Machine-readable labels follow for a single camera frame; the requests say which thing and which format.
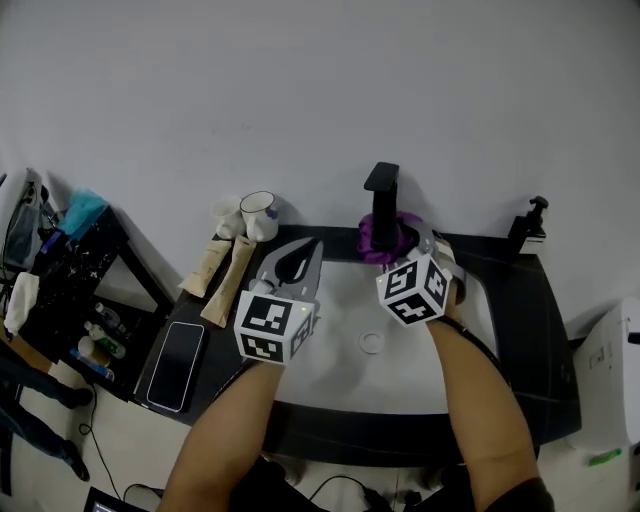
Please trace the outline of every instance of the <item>floor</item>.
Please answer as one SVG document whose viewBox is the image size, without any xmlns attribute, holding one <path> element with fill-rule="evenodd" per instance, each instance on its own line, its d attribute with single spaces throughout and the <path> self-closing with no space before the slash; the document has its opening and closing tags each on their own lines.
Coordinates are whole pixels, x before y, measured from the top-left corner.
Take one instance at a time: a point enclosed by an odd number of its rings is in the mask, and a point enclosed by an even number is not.
<svg viewBox="0 0 640 512">
<path fill-rule="evenodd" d="M 50 373 L 71 386 L 81 379 L 64 363 Z M 57 402 L 25 390 L 22 405 L 46 421 L 56 432 L 78 442 L 91 473 L 91 484 L 79 481 L 62 462 L 47 457 L 19 438 L 14 439 L 12 479 L 14 499 L 0 500 L 5 512 L 80 511 L 90 485 L 113 494 L 108 476 L 90 438 L 78 433 L 78 425 L 88 420 L 90 408 L 68 411 Z M 124 403 L 99 391 L 95 416 L 95 435 L 116 487 L 122 494 L 132 483 L 164 487 L 188 427 L 163 418 L 142 407 Z M 539 466 L 547 488 L 560 512 L 625 511 L 635 496 L 630 494 L 631 458 L 628 453 L 608 464 L 589 468 L 586 454 L 557 441 L 542 448 Z M 396 492 L 419 489 L 415 470 L 363 468 L 309 463 L 297 488 L 310 496 L 330 476 L 346 474 L 383 494 L 395 510 L 403 505 Z M 316 504 L 330 511 L 360 511 L 367 508 L 358 486 L 348 480 L 333 480 L 317 495 Z"/>
</svg>

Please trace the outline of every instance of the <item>soap dispenser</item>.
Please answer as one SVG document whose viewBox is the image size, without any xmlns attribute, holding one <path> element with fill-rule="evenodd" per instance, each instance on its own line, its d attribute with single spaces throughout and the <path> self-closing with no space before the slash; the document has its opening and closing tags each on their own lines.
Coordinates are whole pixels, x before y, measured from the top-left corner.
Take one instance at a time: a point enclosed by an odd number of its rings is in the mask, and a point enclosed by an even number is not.
<svg viewBox="0 0 640 512">
<path fill-rule="evenodd" d="M 529 203 L 534 205 L 533 210 L 525 217 L 517 216 L 509 231 L 509 241 L 514 257 L 539 254 L 547 238 L 547 234 L 542 229 L 542 212 L 545 208 L 549 208 L 549 201 L 544 197 L 536 196 L 529 200 Z"/>
</svg>

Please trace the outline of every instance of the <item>small bottle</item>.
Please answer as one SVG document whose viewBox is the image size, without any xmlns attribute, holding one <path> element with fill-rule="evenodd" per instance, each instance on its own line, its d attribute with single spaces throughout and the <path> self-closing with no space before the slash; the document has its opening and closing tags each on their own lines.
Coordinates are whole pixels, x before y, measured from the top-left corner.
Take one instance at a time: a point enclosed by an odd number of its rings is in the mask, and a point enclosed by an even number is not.
<svg viewBox="0 0 640 512">
<path fill-rule="evenodd" d="M 111 358 L 90 336 L 83 336 L 78 342 L 78 352 L 87 359 L 91 359 L 102 366 L 109 366 Z"/>
<path fill-rule="evenodd" d="M 102 347 L 104 347 L 107 352 L 116 359 L 122 359 L 127 353 L 127 349 L 116 340 L 109 337 L 99 325 L 94 325 L 91 322 L 85 322 L 84 328 L 89 332 L 89 336 L 93 341 L 98 345 L 102 345 Z"/>
<path fill-rule="evenodd" d="M 73 357 L 75 357 L 78 361 L 86 364 L 94 372 L 99 373 L 100 375 L 102 375 L 107 380 L 110 380 L 111 382 L 113 382 L 115 380 L 116 376 L 114 375 L 113 370 L 110 370 L 106 366 L 102 366 L 101 364 L 96 363 L 94 360 L 83 356 L 75 348 L 71 349 L 71 355 Z"/>
<path fill-rule="evenodd" d="M 118 313 L 111 308 L 105 307 L 102 302 L 96 303 L 96 311 L 102 317 L 104 325 L 109 329 L 113 329 L 114 331 L 122 334 L 126 338 L 129 338 L 130 333 L 127 332 L 127 328 L 122 324 L 122 322 L 120 322 L 120 315 L 118 315 Z"/>
</svg>

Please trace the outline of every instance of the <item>smartphone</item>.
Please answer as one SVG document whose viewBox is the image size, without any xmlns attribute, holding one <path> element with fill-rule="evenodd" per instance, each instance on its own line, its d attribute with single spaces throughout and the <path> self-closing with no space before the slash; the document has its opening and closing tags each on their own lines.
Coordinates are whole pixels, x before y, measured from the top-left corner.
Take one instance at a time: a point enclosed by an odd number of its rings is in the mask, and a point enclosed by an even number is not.
<svg viewBox="0 0 640 512">
<path fill-rule="evenodd" d="M 204 327 L 198 324 L 169 326 L 147 391 L 150 403 L 173 412 L 182 410 L 203 334 Z"/>
</svg>

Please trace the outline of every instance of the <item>ceramic cup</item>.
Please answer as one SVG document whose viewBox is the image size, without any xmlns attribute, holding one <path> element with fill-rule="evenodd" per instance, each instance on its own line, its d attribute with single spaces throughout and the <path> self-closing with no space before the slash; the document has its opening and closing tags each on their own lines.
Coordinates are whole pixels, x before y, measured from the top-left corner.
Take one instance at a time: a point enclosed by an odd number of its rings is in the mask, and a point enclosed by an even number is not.
<svg viewBox="0 0 640 512">
<path fill-rule="evenodd" d="M 252 242 L 268 242 L 278 234 L 278 211 L 271 192 L 254 192 L 240 203 L 247 224 L 247 238 Z"/>
<path fill-rule="evenodd" d="M 211 216 L 216 221 L 216 234 L 224 240 L 244 235 L 246 226 L 240 213 L 240 198 L 227 196 L 211 206 Z"/>
</svg>

